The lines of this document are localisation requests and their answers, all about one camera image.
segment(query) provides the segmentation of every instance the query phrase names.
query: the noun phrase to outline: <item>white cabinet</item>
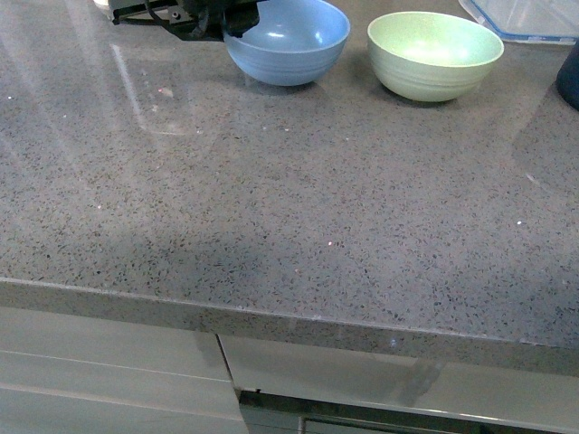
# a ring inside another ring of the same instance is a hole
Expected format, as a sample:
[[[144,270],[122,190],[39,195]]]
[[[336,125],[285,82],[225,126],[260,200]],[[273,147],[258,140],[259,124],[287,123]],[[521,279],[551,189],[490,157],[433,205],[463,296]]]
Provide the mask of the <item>white cabinet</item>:
[[[579,434],[579,378],[220,336],[241,390]]]
[[[247,434],[216,336],[0,307],[0,433]]]
[[[305,434],[388,434],[388,431],[377,433],[374,429],[340,426],[331,423],[307,422]]]

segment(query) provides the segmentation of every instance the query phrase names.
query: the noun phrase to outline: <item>countertop edge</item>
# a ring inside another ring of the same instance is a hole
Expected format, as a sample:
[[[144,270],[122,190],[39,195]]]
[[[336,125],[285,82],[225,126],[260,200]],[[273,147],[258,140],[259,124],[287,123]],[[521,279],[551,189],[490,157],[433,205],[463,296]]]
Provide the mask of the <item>countertop edge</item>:
[[[328,348],[579,376],[579,350],[0,278],[0,306]]]

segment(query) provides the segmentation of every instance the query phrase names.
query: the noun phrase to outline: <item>bowl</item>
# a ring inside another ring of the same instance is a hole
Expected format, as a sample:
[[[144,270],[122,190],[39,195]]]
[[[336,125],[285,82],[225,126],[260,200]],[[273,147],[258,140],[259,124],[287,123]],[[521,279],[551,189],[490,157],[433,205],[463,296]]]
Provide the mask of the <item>bowl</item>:
[[[477,88],[504,51],[480,24],[447,14],[401,12],[368,25],[376,77],[408,99],[441,102]]]
[[[256,80],[297,86],[319,79],[336,63],[350,33],[342,11],[323,0],[267,0],[260,22],[236,38],[225,34],[237,66]]]

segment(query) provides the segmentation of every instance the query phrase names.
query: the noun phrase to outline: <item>quartz countertop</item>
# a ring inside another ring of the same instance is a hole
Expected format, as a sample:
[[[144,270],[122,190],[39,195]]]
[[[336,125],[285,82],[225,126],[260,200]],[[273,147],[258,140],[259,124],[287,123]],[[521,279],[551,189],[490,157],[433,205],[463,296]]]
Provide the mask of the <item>quartz countertop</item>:
[[[507,43],[442,104],[388,91],[381,14],[277,88],[219,42],[3,0],[0,305],[579,375],[579,112],[568,46]]]

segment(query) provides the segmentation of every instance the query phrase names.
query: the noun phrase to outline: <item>plastic container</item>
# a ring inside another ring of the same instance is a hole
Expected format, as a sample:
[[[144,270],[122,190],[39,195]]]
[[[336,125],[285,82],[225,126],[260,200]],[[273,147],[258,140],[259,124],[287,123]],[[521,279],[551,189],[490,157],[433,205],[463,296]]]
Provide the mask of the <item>plastic container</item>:
[[[579,40],[579,0],[459,0],[503,41],[573,45]]]

